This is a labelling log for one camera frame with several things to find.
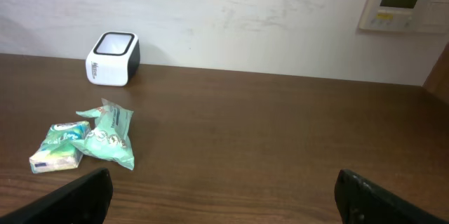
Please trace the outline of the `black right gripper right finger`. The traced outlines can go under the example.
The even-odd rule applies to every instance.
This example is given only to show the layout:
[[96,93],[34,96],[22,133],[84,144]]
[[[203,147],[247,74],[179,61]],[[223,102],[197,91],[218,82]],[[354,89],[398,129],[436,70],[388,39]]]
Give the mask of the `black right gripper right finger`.
[[448,224],[349,170],[340,170],[335,203],[344,224]]

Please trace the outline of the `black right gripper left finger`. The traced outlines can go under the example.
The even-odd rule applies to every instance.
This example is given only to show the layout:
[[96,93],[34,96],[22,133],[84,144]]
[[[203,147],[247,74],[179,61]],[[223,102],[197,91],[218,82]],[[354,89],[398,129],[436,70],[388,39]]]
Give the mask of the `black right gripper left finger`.
[[2,223],[102,224],[113,195],[106,168],[96,169],[1,217]]

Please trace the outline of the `teal Kleenex tissue pack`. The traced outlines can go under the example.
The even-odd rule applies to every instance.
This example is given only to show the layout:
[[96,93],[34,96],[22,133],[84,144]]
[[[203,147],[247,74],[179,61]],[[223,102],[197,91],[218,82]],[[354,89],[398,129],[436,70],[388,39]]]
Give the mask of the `teal Kleenex tissue pack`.
[[83,153],[72,141],[84,139],[90,131],[88,121],[53,124],[39,149],[29,158],[32,173],[76,169]]

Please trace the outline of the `teal snack bag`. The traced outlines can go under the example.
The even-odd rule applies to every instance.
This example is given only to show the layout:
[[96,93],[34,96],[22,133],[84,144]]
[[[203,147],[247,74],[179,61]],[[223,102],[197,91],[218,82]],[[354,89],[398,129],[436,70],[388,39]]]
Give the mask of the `teal snack bag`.
[[132,171],[135,158],[128,132],[133,111],[103,98],[101,107],[76,113],[94,118],[95,128],[81,140],[73,140],[73,146],[84,155],[116,162]]

